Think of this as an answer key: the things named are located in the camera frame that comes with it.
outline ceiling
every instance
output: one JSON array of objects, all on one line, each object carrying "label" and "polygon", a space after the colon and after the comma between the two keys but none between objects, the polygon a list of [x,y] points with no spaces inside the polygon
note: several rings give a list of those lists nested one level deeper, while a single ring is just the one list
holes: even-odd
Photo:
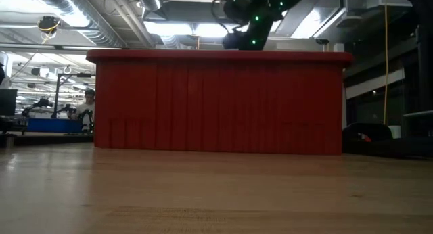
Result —
[{"label": "ceiling", "polygon": [[[139,0],[125,1],[132,13],[128,14],[124,7],[120,12],[127,13],[129,22],[116,9],[112,0],[86,0],[86,5],[94,7],[102,18],[101,22],[106,21],[114,31],[113,34],[127,47],[146,46],[143,37],[139,37],[140,34],[134,30],[137,27],[131,26],[131,23],[134,24],[132,21],[138,20],[141,25],[144,24],[144,31],[150,33],[149,37],[144,37],[151,39],[156,44],[155,48],[165,48],[160,36],[157,35],[163,32],[175,34],[180,42],[190,49],[196,49],[199,40],[186,34],[200,35],[200,49],[222,49],[221,40],[225,31],[221,30],[212,16],[212,0],[165,0],[160,10],[149,12],[144,18],[143,10],[138,4]],[[404,0],[391,1],[392,17],[400,15],[410,6],[407,2],[404,3]],[[363,3],[368,5],[358,5],[348,0],[302,0],[284,13],[284,20],[274,23],[265,50],[323,51],[324,47],[318,45],[313,37],[329,39],[330,47],[334,43],[362,39],[384,23],[383,3],[380,0],[362,0],[361,4]],[[214,10],[219,18],[226,18],[222,5],[217,3]],[[338,24],[349,15],[361,17],[361,22],[339,27]],[[46,39],[47,37],[36,27],[43,16],[58,17],[56,10],[35,0],[0,0],[0,51],[6,52],[14,61],[12,86],[19,89],[22,93],[20,95],[27,98],[20,100],[20,105],[24,106],[33,103],[37,98],[53,96],[55,91],[56,77],[51,75],[43,78],[32,75],[33,68],[48,68],[54,74],[61,73],[68,67],[72,69],[72,74],[95,74],[95,66],[85,59],[86,51],[94,47],[95,43],[83,35],[83,28],[71,27],[62,22],[55,36]],[[228,19],[225,23],[234,26]],[[42,42],[45,42],[45,46],[38,47],[37,45]],[[94,76],[73,77],[72,80],[75,85],[95,88]],[[28,83],[34,83],[35,88],[28,87]],[[77,89],[71,82],[62,85],[60,91],[61,102],[81,103],[83,90]]]}]

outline yellow cable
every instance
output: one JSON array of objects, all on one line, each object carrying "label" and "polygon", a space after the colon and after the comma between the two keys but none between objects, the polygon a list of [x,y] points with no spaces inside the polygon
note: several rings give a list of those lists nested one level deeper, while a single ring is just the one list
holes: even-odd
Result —
[{"label": "yellow cable", "polygon": [[37,25],[38,25],[38,28],[39,28],[40,31],[50,31],[50,30],[53,30],[54,28],[57,28],[57,26],[59,26],[59,24],[60,24],[60,21],[57,22],[57,24],[54,25],[54,26],[52,26],[51,28],[39,28],[39,21],[38,21]]},{"label": "yellow cable", "polygon": [[390,70],[388,57],[388,0],[385,0],[385,102],[384,102],[384,124],[386,121],[386,105],[388,103],[388,73]]}]

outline fluorescent light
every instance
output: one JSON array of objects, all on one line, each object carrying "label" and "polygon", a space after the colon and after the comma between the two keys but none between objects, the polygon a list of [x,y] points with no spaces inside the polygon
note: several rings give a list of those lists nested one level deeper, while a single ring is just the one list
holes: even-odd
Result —
[{"label": "fluorescent light", "polygon": [[338,18],[341,17],[346,12],[346,8],[342,8],[329,22],[327,22],[323,27],[321,27],[314,35],[313,37],[317,38],[320,34],[325,32],[335,21],[337,21]]},{"label": "fluorescent light", "polygon": [[155,22],[144,22],[147,31],[151,34],[157,34],[160,36],[172,36],[172,35],[191,35],[192,28],[189,24],[185,23],[155,23]]},{"label": "fluorescent light", "polygon": [[76,87],[78,89],[87,89],[87,87],[84,85],[73,85],[73,87]]},{"label": "fluorescent light", "polygon": [[[18,91],[19,94],[29,94],[29,95],[55,95],[55,92],[44,92],[44,91]],[[59,92],[59,95],[84,95],[84,93],[79,92]]]},{"label": "fluorescent light", "polygon": [[82,50],[82,51],[88,51],[92,49],[120,49],[120,48],[114,48],[114,47],[82,47],[82,46],[71,46],[71,45],[64,45],[62,46],[63,49],[71,49],[71,50]]},{"label": "fluorescent light", "polygon": [[70,79],[70,78],[68,78],[68,82],[76,83],[75,80],[72,80],[72,79]]},{"label": "fluorescent light", "polygon": [[299,24],[298,28],[293,32],[290,38],[306,39],[312,37],[320,28],[320,14],[316,10],[312,10],[304,20]]},{"label": "fluorescent light", "polygon": [[37,45],[37,44],[2,43],[1,46],[3,48],[55,49],[54,45]]},{"label": "fluorescent light", "polygon": [[35,0],[1,0],[0,11],[18,11],[24,13],[37,12],[46,13],[47,15],[52,13],[50,6],[40,3]]},{"label": "fluorescent light", "polygon": [[94,67],[94,63],[86,60],[86,55],[65,55],[68,59],[79,64],[89,65]]},{"label": "fluorescent light", "polygon": [[198,24],[194,34],[200,37],[221,38],[227,31],[219,24]]}]

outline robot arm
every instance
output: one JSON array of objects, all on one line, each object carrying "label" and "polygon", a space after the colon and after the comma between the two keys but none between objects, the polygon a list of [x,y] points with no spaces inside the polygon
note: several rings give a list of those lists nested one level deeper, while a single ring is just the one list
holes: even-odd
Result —
[{"label": "robot arm", "polygon": [[65,107],[63,107],[62,109],[60,109],[60,110],[54,112],[54,113],[51,115],[51,118],[57,118],[56,114],[59,114],[60,112],[68,112],[69,114],[73,114],[73,113],[76,112],[76,108],[72,108],[72,107],[70,106],[70,104],[66,104]]},{"label": "robot arm", "polygon": [[433,0],[408,0],[412,3],[419,17],[419,23],[426,27],[429,36],[433,37]]},{"label": "robot arm", "polygon": [[89,116],[89,130],[90,130],[91,132],[93,132],[93,129],[94,129],[95,126],[94,126],[94,123],[93,123],[93,111],[92,111],[92,110],[86,109],[86,110],[84,110],[84,112],[81,112],[81,113],[78,115],[78,120],[79,120],[80,122],[83,123],[83,118],[84,118],[86,115]]},{"label": "robot arm", "polygon": [[265,46],[272,23],[282,20],[282,12],[291,9],[302,0],[227,0],[224,12],[240,26],[247,25],[246,32],[233,29],[223,39],[224,49],[260,51]]},{"label": "robot arm", "polygon": [[23,115],[23,117],[29,117],[29,113],[33,108],[41,108],[47,106],[53,106],[53,103],[49,102],[48,99],[41,98],[37,103],[34,103],[33,106],[25,108],[21,115]]}]

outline cable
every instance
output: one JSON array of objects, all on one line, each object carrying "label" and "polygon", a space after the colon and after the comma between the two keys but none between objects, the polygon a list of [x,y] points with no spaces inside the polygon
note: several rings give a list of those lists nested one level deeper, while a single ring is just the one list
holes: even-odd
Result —
[{"label": "cable", "polygon": [[51,35],[51,36],[49,36],[48,34],[45,34],[44,32],[41,32],[41,38],[42,39],[47,39],[47,40],[49,40],[49,39],[52,39],[52,38],[54,38],[55,36],[56,36],[56,32],[53,34],[53,35]]},{"label": "cable", "polygon": [[[50,35],[51,34],[51,31],[53,31],[53,29],[55,28],[55,27],[57,27],[58,26],[58,24],[59,24],[60,22],[58,22],[55,26],[53,26],[53,27],[51,27],[50,29],[49,29],[49,34],[48,35]],[[45,39],[43,39],[43,41],[42,41],[42,45],[43,44],[45,44],[45,42],[47,42],[48,40],[49,40],[50,38],[45,38]],[[12,81],[12,79],[14,79],[14,78],[16,78],[18,75],[20,75],[21,73],[22,73],[22,71],[24,71],[24,69],[27,67],[27,65],[32,61],[32,59],[35,57],[35,55],[38,53],[38,49],[35,51],[35,53],[28,59],[28,61],[23,65],[23,67],[22,68],[20,68],[14,75],[12,75],[11,76],[11,78],[10,78],[10,80],[9,81]]]},{"label": "cable", "polygon": [[388,57],[388,0],[385,0],[385,100],[384,100],[384,125],[386,121],[386,109],[388,103],[388,74],[390,70],[389,57]]},{"label": "cable", "polygon": [[102,7],[103,7],[104,10],[106,11],[107,15],[113,15],[113,14],[116,13],[116,8],[114,8],[113,11],[108,11],[108,10],[106,9],[106,0],[103,0],[103,1],[102,1]]},{"label": "cable", "polygon": [[210,12],[212,12],[212,16],[214,17],[214,19],[216,20],[216,22],[217,22],[221,27],[223,27],[223,28],[227,31],[227,33],[229,33],[229,30],[227,29],[227,27],[226,27],[222,22],[219,21],[219,18],[218,18],[217,15],[215,14],[215,11],[214,11],[214,5],[215,5],[215,3],[216,3],[217,1],[228,1],[228,0],[213,0],[213,1],[212,1],[212,4],[211,4],[211,6],[210,6]]}]

